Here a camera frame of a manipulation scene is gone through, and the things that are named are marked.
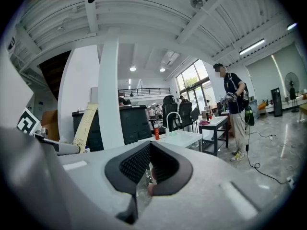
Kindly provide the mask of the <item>black pedestal fan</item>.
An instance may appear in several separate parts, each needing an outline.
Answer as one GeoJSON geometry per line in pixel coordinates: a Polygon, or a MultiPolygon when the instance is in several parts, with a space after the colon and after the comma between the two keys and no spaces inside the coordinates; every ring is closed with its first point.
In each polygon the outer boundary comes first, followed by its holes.
{"type": "Polygon", "coordinates": [[[285,86],[287,91],[289,92],[290,100],[292,101],[292,109],[291,112],[298,112],[298,104],[297,104],[297,93],[299,91],[299,79],[293,73],[289,72],[285,77],[285,86]]]}

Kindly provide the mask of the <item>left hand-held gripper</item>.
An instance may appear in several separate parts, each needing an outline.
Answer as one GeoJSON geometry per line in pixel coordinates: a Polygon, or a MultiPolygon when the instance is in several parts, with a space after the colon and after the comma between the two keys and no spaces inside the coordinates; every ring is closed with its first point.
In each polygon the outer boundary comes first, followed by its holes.
{"type": "Polygon", "coordinates": [[[47,130],[41,126],[40,121],[27,108],[25,108],[21,114],[17,128],[23,133],[33,136],[42,143],[52,145],[59,156],[79,154],[81,151],[81,148],[77,145],[66,143],[58,144],[57,141],[48,139],[47,130]]]}

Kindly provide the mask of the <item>black mezzanine railing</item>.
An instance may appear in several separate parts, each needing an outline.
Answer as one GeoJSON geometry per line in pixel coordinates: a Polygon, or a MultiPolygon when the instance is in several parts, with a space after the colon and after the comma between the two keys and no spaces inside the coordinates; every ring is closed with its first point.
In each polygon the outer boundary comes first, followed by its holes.
{"type": "Polygon", "coordinates": [[[134,88],[118,90],[118,94],[121,97],[170,95],[170,93],[170,88],[134,88]]]}

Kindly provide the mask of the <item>black metal table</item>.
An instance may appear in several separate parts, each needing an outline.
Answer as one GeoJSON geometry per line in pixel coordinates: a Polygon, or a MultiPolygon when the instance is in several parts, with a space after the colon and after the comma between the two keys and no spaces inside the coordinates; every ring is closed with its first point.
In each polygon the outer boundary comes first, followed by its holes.
{"type": "Polygon", "coordinates": [[[222,145],[228,148],[228,122],[219,129],[205,129],[198,125],[202,135],[202,152],[216,156],[222,145]]]}

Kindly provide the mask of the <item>white column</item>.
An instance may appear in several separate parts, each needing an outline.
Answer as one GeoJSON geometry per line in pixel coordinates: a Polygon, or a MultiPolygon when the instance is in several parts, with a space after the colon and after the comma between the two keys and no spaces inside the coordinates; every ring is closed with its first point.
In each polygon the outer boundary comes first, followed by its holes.
{"type": "Polygon", "coordinates": [[[119,32],[119,27],[108,29],[99,69],[98,117],[105,150],[124,145],[118,103],[119,32]]]}

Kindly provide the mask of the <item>person's grey shirt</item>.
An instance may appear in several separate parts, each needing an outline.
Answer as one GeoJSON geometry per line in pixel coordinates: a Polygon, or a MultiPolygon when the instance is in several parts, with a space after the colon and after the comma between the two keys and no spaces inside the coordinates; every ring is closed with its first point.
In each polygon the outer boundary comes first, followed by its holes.
{"type": "Polygon", "coordinates": [[[11,62],[11,56],[17,44],[16,25],[24,15],[24,0],[8,22],[0,39],[0,127],[15,128],[33,91],[22,79],[11,62]]]}

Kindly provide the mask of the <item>black tall cabinet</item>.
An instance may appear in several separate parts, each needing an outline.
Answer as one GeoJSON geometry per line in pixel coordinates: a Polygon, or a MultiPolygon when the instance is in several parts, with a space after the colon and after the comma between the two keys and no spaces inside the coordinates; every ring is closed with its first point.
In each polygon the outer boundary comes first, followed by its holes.
{"type": "Polygon", "coordinates": [[[282,100],[279,88],[271,90],[273,112],[275,117],[283,116],[282,100]]]}

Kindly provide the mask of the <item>black office copier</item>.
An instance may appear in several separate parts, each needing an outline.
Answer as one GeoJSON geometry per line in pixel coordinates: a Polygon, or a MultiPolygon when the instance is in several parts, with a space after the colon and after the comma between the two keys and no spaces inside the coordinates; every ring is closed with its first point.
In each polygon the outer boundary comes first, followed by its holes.
{"type": "MultiPolygon", "coordinates": [[[[119,108],[123,139],[126,145],[152,136],[146,111],[145,105],[127,105],[119,108]]],[[[98,113],[94,115],[86,146],[91,152],[104,149],[98,113]]]]}

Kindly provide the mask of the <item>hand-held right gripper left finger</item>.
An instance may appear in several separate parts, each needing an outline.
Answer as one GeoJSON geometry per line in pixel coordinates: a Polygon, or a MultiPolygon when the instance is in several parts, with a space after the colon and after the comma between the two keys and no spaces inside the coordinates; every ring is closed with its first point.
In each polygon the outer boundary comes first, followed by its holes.
{"type": "Polygon", "coordinates": [[[137,185],[149,168],[150,147],[150,141],[139,142],[136,147],[113,157],[105,165],[105,175],[111,185],[131,196],[127,209],[117,214],[118,219],[128,224],[138,219],[137,185]]]}

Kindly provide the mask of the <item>small black office chair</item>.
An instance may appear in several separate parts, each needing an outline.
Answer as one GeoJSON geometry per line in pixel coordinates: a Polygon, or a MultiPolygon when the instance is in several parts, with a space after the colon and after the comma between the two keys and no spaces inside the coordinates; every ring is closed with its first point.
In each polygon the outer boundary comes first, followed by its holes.
{"type": "Polygon", "coordinates": [[[193,120],[193,123],[195,125],[197,125],[197,120],[199,119],[199,114],[200,114],[200,111],[199,111],[199,108],[198,107],[195,107],[193,109],[193,111],[191,112],[191,118],[193,120]]]}

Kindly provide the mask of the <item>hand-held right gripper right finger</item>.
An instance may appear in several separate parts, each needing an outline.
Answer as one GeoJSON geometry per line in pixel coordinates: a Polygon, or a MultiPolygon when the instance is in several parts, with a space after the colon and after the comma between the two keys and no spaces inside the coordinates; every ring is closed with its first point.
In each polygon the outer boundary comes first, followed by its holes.
{"type": "Polygon", "coordinates": [[[153,196],[178,193],[193,174],[193,166],[187,158],[156,141],[150,144],[150,162],[156,179],[156,185],[152,189],[153,196]]]}

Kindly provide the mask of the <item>brown cardboard box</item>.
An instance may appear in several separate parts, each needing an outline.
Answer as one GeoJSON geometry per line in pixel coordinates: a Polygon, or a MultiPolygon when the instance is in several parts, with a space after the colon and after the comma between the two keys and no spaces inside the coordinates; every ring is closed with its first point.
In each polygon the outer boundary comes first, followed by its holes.
{"type": "Polygon", "coordinates": [[[58,111],[46,111],[42,115],[41,126],[47,130],[48,139],[59,141],[58,111]]]}

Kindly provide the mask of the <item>black high-back office chair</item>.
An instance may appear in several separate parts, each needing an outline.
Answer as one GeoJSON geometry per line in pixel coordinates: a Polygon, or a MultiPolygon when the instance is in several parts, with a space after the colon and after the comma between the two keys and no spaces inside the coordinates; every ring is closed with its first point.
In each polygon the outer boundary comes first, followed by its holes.
{"type": "Polygon", "coordinates": [[[163,111],[163,129],[165,134],[177,130],[176,120],[177,116],[177,103],[173,95],[168,95],[163,99],[162,104],[163,111]]]}

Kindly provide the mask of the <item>white ceramic sink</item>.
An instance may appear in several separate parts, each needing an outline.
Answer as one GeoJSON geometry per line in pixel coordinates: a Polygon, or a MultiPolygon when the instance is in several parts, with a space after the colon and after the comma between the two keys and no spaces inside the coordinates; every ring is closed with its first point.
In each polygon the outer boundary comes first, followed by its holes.
{"type": "Polygon", "coordinates": [[[177,130],[176,136],[162,134],[160,135],[160,139],[156,140],[155,136],[153,135],[151,138],[142,139],[142,141],[143,140],[160,141],[171,145],[202,152],[202,135],[199,133],[177,130]]]}

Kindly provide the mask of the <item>black mesh office chair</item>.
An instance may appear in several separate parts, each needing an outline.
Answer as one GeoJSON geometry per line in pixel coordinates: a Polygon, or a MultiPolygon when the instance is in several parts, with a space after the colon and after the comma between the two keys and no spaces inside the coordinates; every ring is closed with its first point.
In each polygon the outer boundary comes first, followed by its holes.
{"type": "Polygon", "coordinates": [[[179,114],[181,117],[181,121],[178,124],[179,129],[184,129],[193,124],[193,120],[191,118],[192,112],[192,103],[184,102],[179,105],[179,114]]]}

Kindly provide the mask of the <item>ceiling tube light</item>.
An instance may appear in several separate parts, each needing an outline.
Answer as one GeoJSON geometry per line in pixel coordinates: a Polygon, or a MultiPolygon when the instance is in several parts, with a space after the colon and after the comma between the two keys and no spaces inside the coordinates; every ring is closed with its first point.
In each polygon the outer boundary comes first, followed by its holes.
{"type": "Polygon", "coordinates": [[[255,42],[254,44],[250,45],[249,47],[247,47],[247,48],[241,50],[241,51],[239,52],[239,54],[240,54],[240,55],[243,55],[243,54],[247,53],[248,51],[251,51],[252,49],[254,49],[254,48],[260,46],[260,45],[263,44],[264,42],[265,42],[265,39],[263,38],[263,39],[261,39],[261,40],[255,42]]]}

